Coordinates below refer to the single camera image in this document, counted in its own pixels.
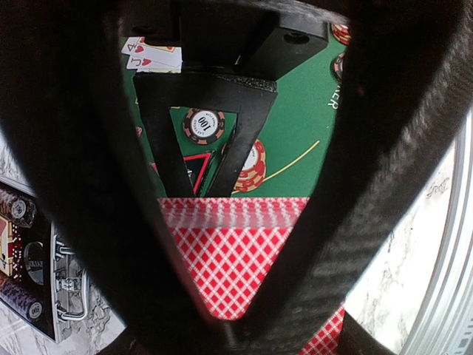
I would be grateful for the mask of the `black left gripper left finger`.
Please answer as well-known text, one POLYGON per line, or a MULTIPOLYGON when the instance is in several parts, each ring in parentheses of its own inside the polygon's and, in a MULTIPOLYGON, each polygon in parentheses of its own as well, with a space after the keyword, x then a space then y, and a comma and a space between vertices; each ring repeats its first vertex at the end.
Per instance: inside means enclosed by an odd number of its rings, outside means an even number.
POLYGON ((151 354, 224 354, 154 196, 117 1, 1 3, 1 129, 42 209, 151 354))

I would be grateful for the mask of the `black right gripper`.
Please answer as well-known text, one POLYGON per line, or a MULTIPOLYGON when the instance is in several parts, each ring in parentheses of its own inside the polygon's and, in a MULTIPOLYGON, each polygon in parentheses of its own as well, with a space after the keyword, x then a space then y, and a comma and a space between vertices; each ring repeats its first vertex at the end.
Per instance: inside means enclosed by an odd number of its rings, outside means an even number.
POLYGON ((129 35, 180 48, 181 74, 133 78, 140 118, 168 197, 194 197, 171 119, 172 106, 237 115, 209 197, 231 195, 277 96, 275 82, 324 50, 328 20, 300 1, 130 1, 129 35), (212 75, 215 72, 261 78, 212 75))

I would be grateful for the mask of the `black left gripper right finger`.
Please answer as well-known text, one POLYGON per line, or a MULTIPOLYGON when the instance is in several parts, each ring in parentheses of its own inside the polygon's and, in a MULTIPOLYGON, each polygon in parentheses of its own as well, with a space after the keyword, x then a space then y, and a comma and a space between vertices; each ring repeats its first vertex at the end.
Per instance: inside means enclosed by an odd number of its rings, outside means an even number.
POLYGON ((242 318, 238 354, 297 354, 363 274, 472 105, 470 1, 267 1, 347 23, 316 187, 242 318))

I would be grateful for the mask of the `black chip stack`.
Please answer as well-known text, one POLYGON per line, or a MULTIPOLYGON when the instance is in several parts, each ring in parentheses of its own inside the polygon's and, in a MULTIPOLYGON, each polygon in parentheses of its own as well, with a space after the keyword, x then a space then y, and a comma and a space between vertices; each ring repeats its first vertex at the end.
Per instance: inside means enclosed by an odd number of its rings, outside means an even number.
POLYGON ((341 83, 343 76, 344 53, 340 53, 333 61, 333 74, 337 81, 341 83))
POLYGON ((223 136, 225 123, 223 112, 190 108, 183 119, 183 131, 192 143, 209 145, 223 136))

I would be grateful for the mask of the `red chip stack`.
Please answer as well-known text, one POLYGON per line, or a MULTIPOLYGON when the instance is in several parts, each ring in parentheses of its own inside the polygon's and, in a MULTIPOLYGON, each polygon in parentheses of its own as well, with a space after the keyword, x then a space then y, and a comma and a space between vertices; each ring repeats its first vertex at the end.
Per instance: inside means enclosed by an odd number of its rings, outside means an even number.
POLYGON ((350 32, 349 27, 343 24, 331 24, 330 29, 333 37, 341 44, 348 46, 350 43, 350 32))
POLYGON ((234 185, 234 193, 251 192, 259 188, 266 176, 266 151, 260 140, 256 140, 234 185))

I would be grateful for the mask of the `red playing card deck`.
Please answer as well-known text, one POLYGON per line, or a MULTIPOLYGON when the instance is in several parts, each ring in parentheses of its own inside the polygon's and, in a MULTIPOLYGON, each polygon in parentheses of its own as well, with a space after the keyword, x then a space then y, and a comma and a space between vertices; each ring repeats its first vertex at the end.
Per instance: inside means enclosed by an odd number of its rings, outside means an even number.
POLYGON ((210 314, 240 319, 306 197, 160 198, 177 249, 210 314))

